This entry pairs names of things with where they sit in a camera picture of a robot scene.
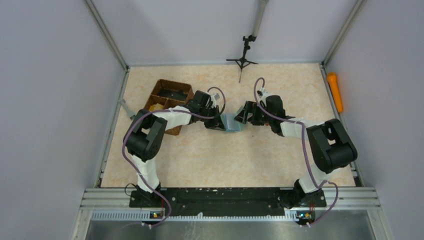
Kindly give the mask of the green leather card holder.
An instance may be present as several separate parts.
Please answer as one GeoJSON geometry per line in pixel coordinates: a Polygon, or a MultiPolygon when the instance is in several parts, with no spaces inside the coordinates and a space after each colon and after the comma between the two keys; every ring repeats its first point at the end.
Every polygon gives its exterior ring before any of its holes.
{"type": "Polygon", "coordinates": [[[226,133],[239,133],[243,131],[246,126],[235,120],[235,113],[223,113],[221,120],[224,124],[224,132],[226,133]]]}

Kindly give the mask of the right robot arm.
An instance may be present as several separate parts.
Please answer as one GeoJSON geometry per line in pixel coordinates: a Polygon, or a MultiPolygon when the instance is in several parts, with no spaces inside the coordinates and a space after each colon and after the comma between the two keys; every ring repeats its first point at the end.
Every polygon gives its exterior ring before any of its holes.
{"type": "Polygon", "coordinates": [[[313,122],[289,116],[278,95],[264,96],[258,102],[246,101],[234,120],[254,126],[268,125],[281,137],[299,138],[304,152],[306,145],[310,146],[313,163],[305,161],[306,176],[297,179],[293,189],[285,192],[280,201],[288,209],[305,206],[317,199],[331,175],[358,157],[356,147],[338,119],[313,122]]]}

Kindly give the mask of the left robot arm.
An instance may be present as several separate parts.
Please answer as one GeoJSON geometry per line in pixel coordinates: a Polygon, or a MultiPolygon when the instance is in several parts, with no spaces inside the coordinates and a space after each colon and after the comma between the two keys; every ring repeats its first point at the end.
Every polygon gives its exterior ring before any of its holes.
{"type": "Polygon", "coordinates": [[[130,155],[127,161],[137,173],[137,195],[151,200],[160,188],[155,157],[166,131],[197,122],[202,122],[208,130],[225,130],[222,120],[225,107],[218,105],[219,99],[226,99],[222,91],[213,94],[198,90],[193,98],[183,105],[138,111],[125,134],[122,146],[122,153],[130,155]]]}

